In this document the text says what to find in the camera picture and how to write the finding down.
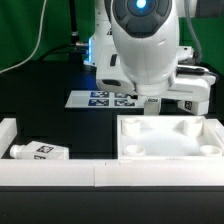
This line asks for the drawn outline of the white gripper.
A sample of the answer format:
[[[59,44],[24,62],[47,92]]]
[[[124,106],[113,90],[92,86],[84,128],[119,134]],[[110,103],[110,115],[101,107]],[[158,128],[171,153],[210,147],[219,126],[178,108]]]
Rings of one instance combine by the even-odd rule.
[[[211,84],[202,78],[171,76],[156,84],[137,84],[122,72],[98,72],[96,84],[108,92],[195,102],[208,101],[211,90]]]

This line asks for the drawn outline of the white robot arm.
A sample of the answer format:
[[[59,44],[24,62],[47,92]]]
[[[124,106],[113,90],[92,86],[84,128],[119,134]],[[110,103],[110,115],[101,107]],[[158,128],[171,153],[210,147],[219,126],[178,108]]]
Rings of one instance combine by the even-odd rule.
[[[179,76],[178,64],[201,55],[179,45],[179,20],[224,15],[224,0],[94,0],[95,32],[87,65],[104,91],[204,102],[212,83]]]

